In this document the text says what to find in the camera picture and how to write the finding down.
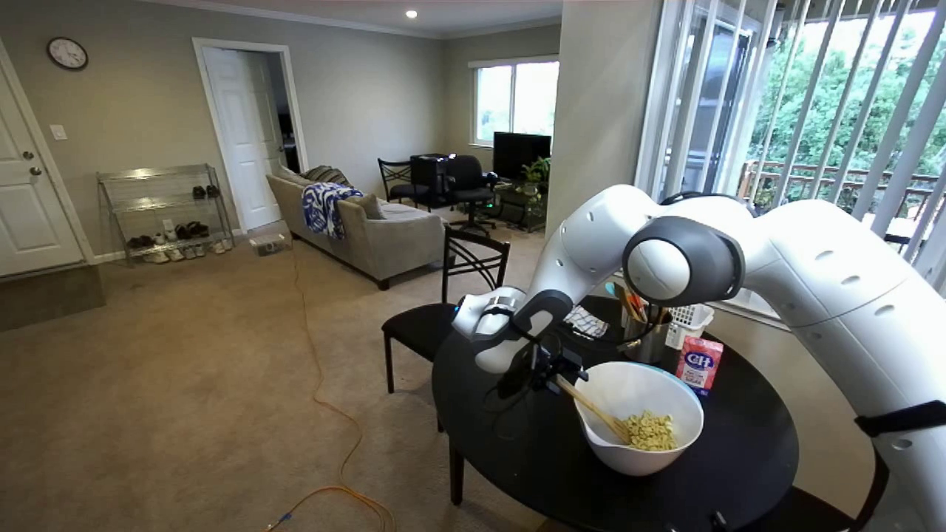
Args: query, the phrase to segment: ceiling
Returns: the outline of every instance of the ceiling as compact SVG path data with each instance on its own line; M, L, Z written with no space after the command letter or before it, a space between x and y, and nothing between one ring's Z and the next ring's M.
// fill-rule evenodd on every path
M563 0L146 0L183 9L328 25L419 38L487 37L544 28L563 18Z

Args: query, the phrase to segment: wall light switch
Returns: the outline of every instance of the wall light switch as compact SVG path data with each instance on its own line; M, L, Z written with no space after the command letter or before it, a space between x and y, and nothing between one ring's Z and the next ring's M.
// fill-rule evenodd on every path
M51 124L53 139L69 139L66 124Z

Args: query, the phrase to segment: pasta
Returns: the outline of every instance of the pasta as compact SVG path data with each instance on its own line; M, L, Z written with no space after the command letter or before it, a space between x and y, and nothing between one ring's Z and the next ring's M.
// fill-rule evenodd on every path
M675 451L675 426L671 418L660 418L660 415L635 415L635 418L623 418L619 420L620 430L620 443L635 446L635 451Z

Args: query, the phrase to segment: white door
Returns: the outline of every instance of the white door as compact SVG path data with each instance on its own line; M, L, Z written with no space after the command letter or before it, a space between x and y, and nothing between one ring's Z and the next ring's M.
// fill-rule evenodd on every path
M0 64L0 275L81 265L81 242Z
M272 226L280 214L267 183L272 164L251 64L246 53L224 47L201 47L201 56L239 228Z

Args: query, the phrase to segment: blanket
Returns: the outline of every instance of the blanket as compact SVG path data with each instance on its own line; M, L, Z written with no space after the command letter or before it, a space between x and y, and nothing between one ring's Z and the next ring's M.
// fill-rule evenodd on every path
M337 201L360 199L360 194L350 183L310 183L301 194L306 226L323 238L340 238L337 226Z

